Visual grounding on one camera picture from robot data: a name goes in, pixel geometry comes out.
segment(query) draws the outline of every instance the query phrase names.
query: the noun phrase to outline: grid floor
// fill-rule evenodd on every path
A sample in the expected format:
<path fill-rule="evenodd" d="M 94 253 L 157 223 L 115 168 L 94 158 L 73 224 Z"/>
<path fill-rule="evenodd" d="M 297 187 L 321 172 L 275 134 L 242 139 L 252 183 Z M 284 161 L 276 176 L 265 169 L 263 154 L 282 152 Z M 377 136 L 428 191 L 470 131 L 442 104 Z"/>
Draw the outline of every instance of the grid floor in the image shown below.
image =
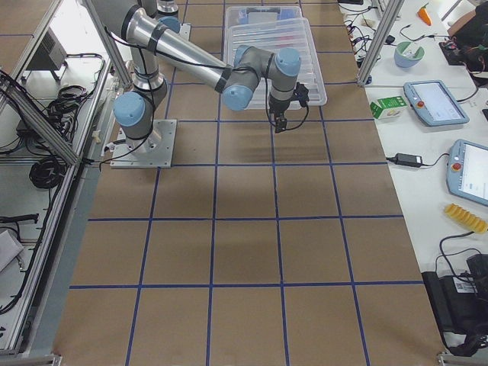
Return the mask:
<path fill-rule="evenodd" d="M 181 3 L 191 40 L 221 56 L 235 4 Z M 66 365 L 436 364 L 339 7 L 298 5 L 329 99 L 299 130 L 274 135 L 263 111 L 231 112 L 162 63 L 156 116 L 178 118 L 174 166 L 102 172 L 54 347 Z"/>

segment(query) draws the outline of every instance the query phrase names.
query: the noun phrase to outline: plastic container lid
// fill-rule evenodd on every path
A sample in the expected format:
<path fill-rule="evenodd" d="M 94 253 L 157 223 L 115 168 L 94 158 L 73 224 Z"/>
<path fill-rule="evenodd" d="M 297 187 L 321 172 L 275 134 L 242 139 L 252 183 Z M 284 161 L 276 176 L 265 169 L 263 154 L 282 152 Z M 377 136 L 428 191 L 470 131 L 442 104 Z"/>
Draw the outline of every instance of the plastic container lid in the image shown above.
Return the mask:
<path fill-rule="evenodd" d="M 299 6 L 230 6 L 226 10 L 225 28 L 301 17 Z"/>
<path fill-rule="evenodd" d="M 293 47 L 300 53 L 302 59 L 298 81 L 309 89 L 309 105 L 324 105 L 327 102 L 312 31 L 306 18 L 229 27 L 226 29 L 224 62 L 232 65 L 236 50 L 241 45 L 254 46 L 275 53 L 281 48 Z M 300 108 L 298 101 L 291 102 L 290 109 Z M 264 79 L 259 83 L 246 109 L 265 109 Z"/>

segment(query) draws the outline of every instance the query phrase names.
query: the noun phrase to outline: screen display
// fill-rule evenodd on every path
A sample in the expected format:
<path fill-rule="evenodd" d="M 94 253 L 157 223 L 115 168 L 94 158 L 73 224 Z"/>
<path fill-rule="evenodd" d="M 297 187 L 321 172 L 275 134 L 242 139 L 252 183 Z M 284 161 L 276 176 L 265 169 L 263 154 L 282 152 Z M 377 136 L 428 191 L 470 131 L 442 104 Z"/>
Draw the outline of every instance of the screen display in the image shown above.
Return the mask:
<path fill-rule="evenodd" d="M 461 191 L 488 199 L 488 150 L 468 144 L 464 146 Z"/>
<path fill-rule="evenodd" d="M 460 120 L 463 115 L 437 82 L 415 84 L 415 91 L 425 103 L 433 120 Z"/>

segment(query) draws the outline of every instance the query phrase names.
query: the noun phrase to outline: black cable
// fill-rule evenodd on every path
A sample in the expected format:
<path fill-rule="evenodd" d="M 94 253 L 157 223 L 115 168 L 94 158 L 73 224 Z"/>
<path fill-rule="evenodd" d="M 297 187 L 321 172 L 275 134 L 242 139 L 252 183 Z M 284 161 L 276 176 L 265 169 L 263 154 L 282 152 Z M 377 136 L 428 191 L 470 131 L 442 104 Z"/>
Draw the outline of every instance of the black cable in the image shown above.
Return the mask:
<path fill-rule="evenodd" d="M 292 128 L 287 128 L 285 131 L 293 131 L 293 130 L 297 130 L 300 127 L 302 127 L 302 125 L 305 123 L 305 120 L 307 120 L 308 114 L 310 112 L 310 108 L 309 108 L 308 104 L 305 108 L 307 109 L 307 112 L 305 113 L 305 117 L 303 117 L 303 120 L 297 126 L 292 127 Z"/>
<path fill-rule="evenodd" d="M 137 44 L 130 44 L 130 43 L 127 43 L 127 42 L 123 42 L 122 40 L 119 40 L 117 39 L 108 29 L 107 27 L 105 27 L 105 33 L 108 34 L 108 36 L 115 40 L 116 42 L 120 43 L 121 45 L 123 46 L 127 46 L 127 47 L 131 47 L 131 48 L 137 48 L 138 50 L 146 50 L 145 47 L 142 47 L 142 46 L 139 46 Z M 179 57 L 176 57 L 176 56 L 173 56 L 173 55 L 170 55 L 169 53 L 166 53 L 166 52 L 162 52 L 162 51 L 158 51 L 156 50 L 155 51 L 156 53 L 158 53 L 159 55 L 162 55 L 164 57 L 168 57 L 169 59 L 173 59 L 174 61 L 177 61 L 179 63 L 185 63 L 187 65 L 192 65 L 192 66 L 201 66 L 201 67 L 208 67 L 209 69 L 219 69 L 219 70 L 225 70 L 227 69 L 227 66 L 217 66 L 217 65 L 207 65 L 207 64 L 204 64 L 204 63 L 192 63 L 190 61 L 187 61 L 185 59 L 180 59 Z"/>
<path fill-rule="evenodd" d="M 461 277 L 459 277 L 459 276 L 456 274 L 456 272 L 454 271 L 454 268 L 452 267 L 451 262 L 449 261 L 448 256 L 447 256 L 447 255 L 444 253 L 444 249 L 442 248 L 442 246 L 443 246 L 443 244 L 444 244 L 444 242 L 445 242 L 446 240 L 449 240 L 449 239 L 456 239 L 456 238 L 464 238 L 464 237 L 469 236 L 469 235 L 472 235 L 472 234 L 474 234 L 474 231 L 470 231 L 470 232 L 467 232 L 467 233 L 464 233 L 464 234 L 459 234 L 459 235 L 451 235 L 451 236 L 446 236 L 446 237 L 445 237 L 444 239 L 442 239 L 442 240 L 440 241 L 440 243 L 439 243 L 439 250 L 441 251 L 441 257 L 443 257 L 443 258 L 444 258 L 444 260 L 446 261 L 446 263 L 448 264 L 449 269 L 450 269 L 450 270 L 451 270 L 451 272 L 452 272 L 452 275 L 453 275 L 455 278 L 457 278 L 459 281 L 461 281 L 461 282 L 465 282 L 465 283 L 468 283 L 468 284 L 471 284 L 471 281 L 466 280 L 466 279 L 464 279 L 464 278 L 461 278 Z"/>
<path fill-rule="evenodd" d="M 476 93 L 478 93 L 478 90 L 480 90 L 480 87 L 478 85 L 476 85 L 476 90 L 474 91 L 473 94 L 471 94 L 469 97 L 466 97 L 466 98 L 463 98 L 463 99 L 458 99 L 456 100 L 457 103 L 462 103 L 464 101 L 467 101 L 468 99 L 471 99 L 473 96 L 476 95 Z"/>
<path fill-rule="evenodd" d="M 25 148 L 27 149 L 27 151 L 28 151 L 30 154 L 35 155 L 35 156 L 50 156 L 50 154 L 39 154 L 38 152 L 34 152 L 34 151 L 32 151 L 32 150 L 29 148 L 29 143 L 30 143 L 30 142 L 32 142 L 32 140 L 31 140 L 31 139 L 29 139 L 29 140 L 27 140 L 27 141 L 25 142 Z M 33 145 L 33 147 L 34 147 L 35 149 L 39 149 L 39 147 L 38 147 L 38 146 Z"/>
<path fill-rule="evenodd" d="M 30 257 L 29 265 L 25 269 L 25 271 L 23 271 L 24 279 L 22 280 L 22 284 L 19 288 L 19 291 L 15 295 L 11 296 L 11 300 L 7 304 L 0 306 L 0 315 L 6 314 L 10 310 L 12 310 L 15 307 L 15 305 L 17 305 L 18 301 L 22 298 L 22 295 L 24 293 L 24 289 L 27 285 L 27 279 L 29 278 L 29 274 L 31 273 L 32 268 L 34 266 L 34 258 L 36 257 L 37 251 L 39 250 L 40 245 L 43 242 L 44 234 L 45 234 L 46 229 L 47 229 L 47 221 L 50 217 L 51 211 L 53 210 L 53 203 L 56 200 L 56 197 L 57 197 L 59 191 L 61 190 L 61 187 L 62 187 L 62 185 L 58 185 L 56 188 L 56 191 L 54 192 L 54 195 L 52 197 L 50 197 L 48 207 L 46 210 L 46 216 L 44 216 L 43 224 L 42 224 L 42 227 L 41 227 L 41 230 L 39 233 L 39 237 L 36 241 L 35 246 L 32 248 L 32 256 Z"/>
<path fill-rule="evenodd" d="M 17 237 L 17 240 L 19 242 L 21 241 L 21 233 L 20 233 L 19 230 L 14 229 L 13 227 L 9 227 L 9 226 L 0 226 L 0 229 L 12 230 L 15 233 L 15 236 Z"/>
<path fill-rule="evenodd" d="M 25 88 L 20 85 L 16 80 L 14 80 L 8 73 L 6 73 L 5 71 L 2 71 L 0 69 L 0 75 L 2 77 L 0 77 L 0 79 L 5 79 L 8 81 L 8 85 L 9 87 L 12 87 L 12 88 L 16 88 L 19 92 L 23 93 L 24 95 L 26 95 L 27 97 L 27 102 L 32 106 L 32 108 L 34 108 L 36 111 L 39 112 L 40 115 L 43 116 L 44 120 L 49 123 L 49 119 L 47 118 L 47 116 L 43 113 L 43 111 L 41 109 L 39 109 L 39 107 L 33 102 L 33 99 L 29 97 L 29 94 L 27 93 L 27 91 L 25 90 Z M 13 97 L 11 97 L 9 94 L 7 94 L 5 91 L 3 91 L 2 89 L 0 89 L 0 92 L 2 92 L 2 94 L 9 100 L 12 102 L 12 104 L 15 106 L 15 108 L 17 109 L 17 112 L 19 113 L 19 115 L 21 116 L 21 119 L 22 121 L 27 125 L 26 123 L 26 118 L 24 117 L 24 115 L 22 114 L 21 112 L 21 109 L 18 105 L 18 103 L 16 102 L 16 100 L 13 99 Z"/>
<path fill-rule="evenodd" d="M 468 248 L 468 249 L 461 250 L 461 251 L 456 252 L 456 253 L 446 254 L 445 256 L 446 257 L 451 257 L 453 255 L 459 255 L 459 254 L 468 252 L 470 250 L 474 250 L 474 251 L 478 252 L 478 254 L 481 254 L 481 252 L 478 249 L 476 249 L 476 248 Z M 438 261 L 439 261 L 440 258 L 443 258 L 442 255 L 438 255 L 437 258 L 435 259 L 435 273 L 437 273 L 437 265 L 438 265 Z"/>
<path fill-rule="evenodd" d="M 269 111 L 268 111 L 268 75 L 269 75 L 269 68 L 271 67 L 271 61 L 272 60 L 273 60 L 273 57 L 270 57 L 268 59 L 268 64 L 266 65 L 266 71 L 264 74 L 264 78 L 265 78 L 265 110 L 266 110 L 266 117 L 268 117 L 268 122 L 273 127 L 276 127 L 276 125 L 271 121 L 271 117 L 270 117 Z"/>
<path fill-rule="evenodd" d="M 367 8 L 364 8 L 364 9 L 358 9 L 358 10 L 355 10 L 355 9 L 348 9 L 346 8 L 345 6 L 343 5 L 340 5 L 339 4 L 339 7 L 344 9 L 344 10 L 347 10 L 347 11 L 350 11 L 352 13 L 359 13 L 359 14 L 366 14 L 367 12 L 369 12 L 371 9 L 375 9 L 376 7 L 375 6 L 368 6 Z"/>
<path fill-rule="evenodd" d="M 2 151 L 0 151 L 0 155 L 9 155 L 9 154 L 15 153 L 17 150 L 19 150 L 21 148 L 22 143 L 24 142 L 24 139 L 21 139 L 19 137 L 19 138 L 15 139 L 14 142 L 15 141 L 18 141 L 17 142 L 17 145 L 15 147 L 13 147 L 13 148 L 11 148 L 9 150 L 2 150 Z"/>
<path fill-rule="evenodd" d="M 410 38 L 409 36 L 407 36 L 406 34 L 403 33 L 403 31 L 409 27 L 411 27 L 412 25 L 411 24 L 408 24 L 406 25 L 405 27 L 403 27 L 402 29 L 400 29 L 400 34 L 402 36 L 404 36 L 407 40 L 411 40 L 412 42 L 416 42 L 417 40 L 423 40 L 424 38 L 435 38 L 435 37 L 443 37 L 443 36 L 438 36 L 436 34 L 423 34 L 422 36 L 420 37 L 417 37 L 417 38 Z"/>
<path fill-rule="evenodd" d="M 143 67 L 144 67 L 145 75 L 147 75 L 146 60 L 144 59 L 144 54 L 143 54 L 142 48 L 141 47 L 137 47 L 137 49 L 139 50 L 141 60 L 143 61 Z M 147 80 L 147 83 L 149 85 L 149 92 L 151 93 L 151 101 L 150 102 L 151 102 L 151 107 L 152 107 L 152 115 L 151 115 L 151 129 L 152 129 L 153 128 L 153 124 L 154 124 L 154 113 L 156 112 L 156 104 L 154 102 L 154 91 L 153 91 L 153 87 L 151 85 L 151 81 L 150 81 L 149 78 Z M 116 156 L 114 158 L 110 158 L 110 159 L 106 159 L 106 160 L 102 160 L 101 162 L 98 162 L 98 170 L 100 170 L 100 172 L 101 172 L 101 166 L 103 164 L 108 164 L 109 162 L 112 162 L 112 161 L 114 161 L 116 159 L 120 159 L 120 158 L 123 158 L 125 156 L 128 156 L 131 153 L 133 153 L 134 151 L 136 151 L 137 149 L 139 149 L 147 141 L 147 139 L 149 138 L 149 135 L 150 135 L 150 133 L 143 139 L 143 141 L 139 145 L 137 145 L 136 147 L 134 147 L 132 150 L 129 150 L 129 152 L 126 152 L 125 154 L 120 155 L 120 156 Z"/>
<path fill-rule="evenodd" d="M 12 145 L 12 144 L 16 143 L 16 142 L 17 142 L 19 139 L 20 139 L 20 137 L 17 137 L 17 138 L 16 138 L 14 141 L 12 141 L 11 143 L 8 143 L 7 145 L 4 145 L 4 146 L 0 146 L 0 149 L 4 149 L 5 147 L 10 146 L 10 145 Z"/>
<path fill-rule="evenodd" d="M 67 117 L 67 120 L 65 120 L 64 123 L 59 126 L 60 128 L 58 128 L 58 131 L 66 141 L 72 143 L 75 137 L 75 132 L 78 130 L 78 116 L 80 110 L 85 102 L 95 93 L 95 90 L 98 87 L 98 83 L 100 82 L 100 73 L 105 67 L 105 59 L 99 53 L 76 53 L 68 54 L 67 57 L 90 57 L 100 59 L 101 61 L 100 68 L 94 73 L 94 86 L 90 92 L 80 85 L 70 85 L 60 89 L 58 92 L 58 98 L 51 102 L 50 106 L 48 106 L 48 111 L 55 108 L 58 113 L 63 115 L 71 114 Z M 69 93 L 69 91 L 78 91 L 78 94 L 73 94 L 72 92 Z"/>
<path fill-rule="evenodd" d="M 374 33 L 376 33 L 376 29 L 374 29 L 371 25 L 369 25 L 368 20 L 364 17 L 364 13 L 361 14 L 361 16 L 363 17 L 363 21 L 366 27 L 370 28 Z"/>
<path fill-rule="evenodd" d="M 432 167 L 434 166 L 435 164 L 437 164 L 439 162 L 439 160 L 441 160 L 442 156 L 449 156 L 449 154 L 447 152 L 443 153 L 442 155 L 440 155 L 437 160 L 435 160 L 435 163 L 434 164 L 424 164 L 422 163 L 422 166 L 427 166 L 427 167 Z"/>
<path fill-rule="evenodd" d="M 352 26 L 351 27 L 351 30 L 350 30 L 350 33 L 349 34 L 352 34 L 354 32 L 354 30 L 357 30 L 361 36 L 360 37 L 356 37 L 354 40 L 351 40 L 352 47 L 354 48 L 354 46 L 357 43 L 359 43 L 361 41 L 363 42 L 363 44 L 361 45 L 361 47 L 359 47 L 357 50 L 354 51 L 354 54 L 356 55 L 361 50 L 367 52 L 368 51 L 368 42 L 372 41 L 372 38 L 370 38 L 369 35 L 365 36 L 364 33 L 362 32 L 361 28 L 360 27 L 356 27 L 356 26 Z"/>
<path fill-rule="evenodd" d="M 233 71 L 250 71 L 258 79 L 258 82 L 261 81 L 261 77 L 258 75 L 258 72 L 256 70 L 254 70 L 254 68 L 251 66 L 239 66 L 239 67 L 234 68 Z"/>
<path fill-rule="evenodd" d="M 14 109 L 17 112 L 17 114 L 19 115 L 19 117 L 21 118 L 22 122 L 24 122 L 27 126 L 27 120 L 24 116 L 24 112 L 22 112 L 21 107 L 18 105 L 17 101 L 15 99 L 13 99 L 13 97 L 11 97 L 6 91 L 4 91 L 1 88 L 0 88 L 0 93 L 2 93 L 2 95 L 5 96 L 11 102 L 11 105 L 14 106 Z"/>
<path fill-rule="evenodd" d="M 126 141 L 125 139 L 122 139 L 122 140 L 112 141 L 111 143 L 113 143 L 114 145 L 121 145 L 121 144 L 125 143 L 125 141 Z M 108 147 L 108 145 L 106 145 L 104 147 L 104 153 L 110 150 L 110 147 Z"/>
<path fill-rule="evenodd" d="M 36 188 L 50 189 L 60 184 L 66 173 L 66 166 L 56 156 L 48 156 L 32 165 L 29 179 Z"/>

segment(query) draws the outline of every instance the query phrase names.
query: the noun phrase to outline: power adapter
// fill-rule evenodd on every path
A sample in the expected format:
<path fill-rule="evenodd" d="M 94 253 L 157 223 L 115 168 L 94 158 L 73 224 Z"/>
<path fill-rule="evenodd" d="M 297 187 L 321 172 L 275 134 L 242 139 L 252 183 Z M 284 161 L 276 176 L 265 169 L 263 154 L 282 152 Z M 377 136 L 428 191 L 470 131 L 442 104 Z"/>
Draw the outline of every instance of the power adapter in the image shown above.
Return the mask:
<path fill-rule="evenodd" d="M 395 41 L 395 37 L 389 35 L 387 39 L 384 41 L 386 44 L 392 44 Z"/>
<path fill-rule="evenodd" d="M 411 166 L 413 168 L 423 166 L 422 157 L 418 155 L 397 153 L 393 158 L 387 158 L 387 160 L 393 164 Z"/>

